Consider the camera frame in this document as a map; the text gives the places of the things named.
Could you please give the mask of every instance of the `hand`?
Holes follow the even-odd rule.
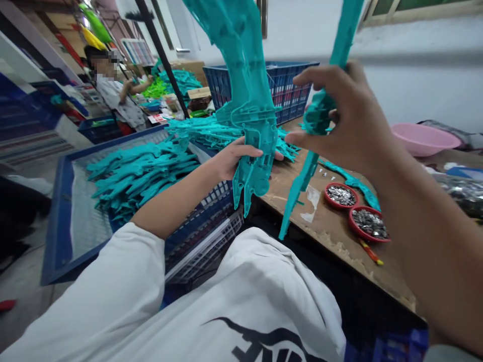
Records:
[[[124,89],[127,89],[127,90],[131,89],[134,86],[134,79],[133,78],[126,79],[122,84],[122,86]]]
[[[236,166],[242,156],[260,157],[261,155],[263,155],[262,150],[256,149],[251,145],[245,145],[245,136],[243,136],[222,149],[209,162],[211,162],[221,182],[224,180],[233,180]],[[275,152],[275,159],[282,161],[283,155],[280,152]]]
[[[314,90],[325,88],[335,100],[337,109],[329,116],[336,127],[328,136],[292,132],[285,137],[287,143],[318,153],[365,176],[409,155],[393,137],[359,64],[349,62],[347,72],[336,66],[311,67],[293,79],[295,85],[311,82]]]

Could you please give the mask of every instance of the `pink bowl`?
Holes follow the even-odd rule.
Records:
[[[461,144],[461,140],[451,133],[414,123],[398,123],[391,127],[391,131],[414,157],[432,156]]]

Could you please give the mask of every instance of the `cardboard box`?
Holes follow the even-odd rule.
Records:
[[[170,62],[172,69],[177,70],[186,70],[195,74],[196,79],[201,83],[203,87],[208,86],[208,82],[206,81],[205,72],[203,71],[203,67],[205,62],[199,60],[187,60],[187,59],[178,59],[175,61]]]

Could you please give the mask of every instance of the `worktable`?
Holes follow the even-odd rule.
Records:
[[[286,131],[300,130],[298,124],[302,123],[302,121],[302,117],[300,117],[284,124],[282,127]],[[295,163],[279,162],[277,164],[279,172],[272,173],[270,189],[261,198],[281,215],[285,211],[285,204],[292,182],[300,174],[307,156],[306,150],[300,150],[299,153],[295,159]],[[434,156],[420,159],[419,161],[426,165],[431,163],[436,164],[440,171],[443,171],[442,166],[446,162],[456,162],[468,167],[483,168],[483,157],[455,150],[445,150]],[[356,172],[353,175],[363,181],[374,192],[373,186],[364,176]],[[349,229],[347,212],[337,211],[325,201],[324,192],[327,184],[332,182],[343,184],[344,181],[345,179],[341,175],[319,164],[315,175],[309,183],[309,186],[312,186],[320,192],[320,198],[316,207],[307,199],[307,193],[301,193],[299,201],[303,205],[296,204],[290,221],[360,274],[382,288],[394,299],[412,312],[416,312],[416,298],[405,284],[397,266],[394,257],[394,244],[392,242],[370,244],[372,250],[384,262],[384,266],[377,266]],[[360,203],[367,205],[362,194],[358,190],[356,192],[358,192]],[[313,221],[308,222],[307,219],[309,220],[310,217],[307,216],[314,213],[314,208],[315,214],[313,215]]]

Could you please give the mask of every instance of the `worker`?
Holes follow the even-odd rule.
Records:
[[[295,85],[337,104],[329,136],[287,142],[364,174],[378,191],[399,266],[430,325],[426,361],[483,355],[483,235],[394,141],[362,68],[312,67]],[[331,291],[263,230],[235,238],[216,274],[165,309],[166,238],[242,156],[240,139],[152,198],[1,361],[342,361],[346,339]]]
[[[118,75],[114,64],[117,60],[110,52],[90,45],[84,48],[84,52],[95,73],[96,88],[107,106],[118,115],[118,125],[123,134],[145,130],[146,116],[131,95],[144,92],[153,83],[152,75],[143,84],[134,85],[133,79],[125,79],[121,83],[116,80]]]

